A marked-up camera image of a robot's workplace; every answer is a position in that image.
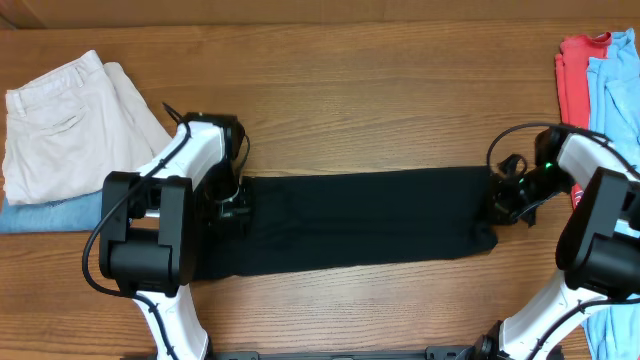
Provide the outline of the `black t-shirt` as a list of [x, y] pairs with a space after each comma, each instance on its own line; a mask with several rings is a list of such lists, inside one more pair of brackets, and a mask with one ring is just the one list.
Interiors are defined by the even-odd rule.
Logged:
[[198, 280], [448, 260], [491, 251], [482, 166], [254, 177], [246, 235], [202, 243]]

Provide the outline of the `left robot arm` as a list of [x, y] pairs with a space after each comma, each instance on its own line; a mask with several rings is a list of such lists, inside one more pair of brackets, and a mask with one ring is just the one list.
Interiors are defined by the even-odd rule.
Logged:
[[234, 115], [172, 112], [177, 132], [149, 163], [104, 181], [99, 246], [112, 295], [141, 310], [157, 359], [211, 359], [190, 282], [202, 244], [244, 236], [253, 204], [241, 171], [250, 144]]

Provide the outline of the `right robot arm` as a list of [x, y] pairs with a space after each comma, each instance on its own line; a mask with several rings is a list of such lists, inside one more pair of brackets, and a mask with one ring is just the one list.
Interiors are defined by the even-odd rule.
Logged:
[[603, 134], [541, 124], [535, 167], [512, 154], [490, 171], [496, 225], [534, 225], [536, 209], [579, 185], [583, 195], [557, 243], [551, 280], [467, 350], [468, 359], [559, 359], [559, 344], [600, 310], [639, 301], [639, 173]]

